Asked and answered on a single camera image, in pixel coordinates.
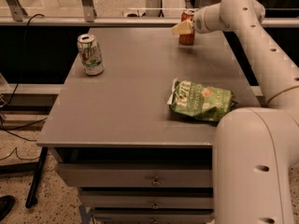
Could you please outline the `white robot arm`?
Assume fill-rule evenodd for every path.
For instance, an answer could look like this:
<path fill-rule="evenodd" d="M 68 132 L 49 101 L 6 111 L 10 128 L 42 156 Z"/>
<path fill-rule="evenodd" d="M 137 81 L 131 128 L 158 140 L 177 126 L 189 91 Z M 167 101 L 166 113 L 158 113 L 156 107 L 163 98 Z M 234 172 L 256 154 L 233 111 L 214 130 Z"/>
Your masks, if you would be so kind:
<path fill-rule="evenodd" d="M 221 0 L 173 28 L 235 33 L 266 102 L 236 109 L 217 126 L 215 224 L 295 224 L 289 169 L 299 160 L 299 69 L 262 27 L 264 15 L 256 0 Z"/>

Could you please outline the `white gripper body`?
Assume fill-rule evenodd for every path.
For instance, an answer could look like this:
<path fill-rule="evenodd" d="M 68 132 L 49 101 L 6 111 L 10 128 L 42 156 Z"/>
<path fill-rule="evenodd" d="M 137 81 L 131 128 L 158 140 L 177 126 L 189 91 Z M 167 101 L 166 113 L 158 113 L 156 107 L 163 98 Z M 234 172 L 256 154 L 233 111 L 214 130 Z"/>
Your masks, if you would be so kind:
<path fill-rule="evenodd" d="M 202 7 L 193 15 L 193 28 L 199 34 L 207 34 L 216 31 L 229 30 L 229 27 L 221 18 L 220 5 Z"/>

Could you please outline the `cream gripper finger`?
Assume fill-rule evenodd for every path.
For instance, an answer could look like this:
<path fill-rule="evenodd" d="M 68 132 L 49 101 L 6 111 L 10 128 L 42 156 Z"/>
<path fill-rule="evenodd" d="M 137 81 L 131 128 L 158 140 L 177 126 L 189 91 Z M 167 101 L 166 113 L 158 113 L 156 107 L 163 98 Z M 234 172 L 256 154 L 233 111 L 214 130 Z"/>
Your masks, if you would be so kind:
<path fill-rule="evenodd" d="M 174 35 L 190 35 L 194 32 L 193 22 L 191 20 L 182 21 L 172 27 Z"/>

